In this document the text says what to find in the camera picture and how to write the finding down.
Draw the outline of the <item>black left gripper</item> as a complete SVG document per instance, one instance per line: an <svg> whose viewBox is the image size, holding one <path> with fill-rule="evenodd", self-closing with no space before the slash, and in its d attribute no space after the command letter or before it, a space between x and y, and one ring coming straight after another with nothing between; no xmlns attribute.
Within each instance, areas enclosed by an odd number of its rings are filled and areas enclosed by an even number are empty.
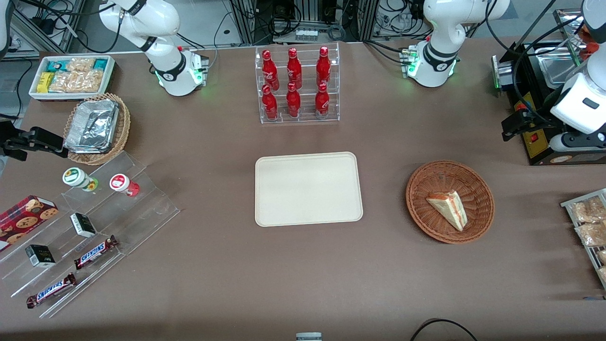
<svg viewBox="0 0 606 341"><path fill-rule="evenodd" d="M551 109L559 100L562 90L552 91L543 103L543 118L539 119L539 136L554 138L562 133L562 122L557 119ZM530 131L536 125L538 117L532 113L513 113L502 120L502 140L508 142L514 136Z"/></svg>

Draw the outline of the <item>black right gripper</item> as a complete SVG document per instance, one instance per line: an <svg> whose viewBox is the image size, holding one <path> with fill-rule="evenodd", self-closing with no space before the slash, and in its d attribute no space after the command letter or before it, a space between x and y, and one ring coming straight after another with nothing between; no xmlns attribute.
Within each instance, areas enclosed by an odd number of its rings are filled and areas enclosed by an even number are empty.
<svg viewBox="0 0 606 341"><path fill-rule="evenodd" d="M21 139L22 145L5 145L9 140L17 137ZM22 132L14 125L0 125L0 144L1 156L22 162L27 160L27 151L43 151L61 158L69 156L69 149L63 146L62 136L41 127L32 127L29 131Z"/></svg>

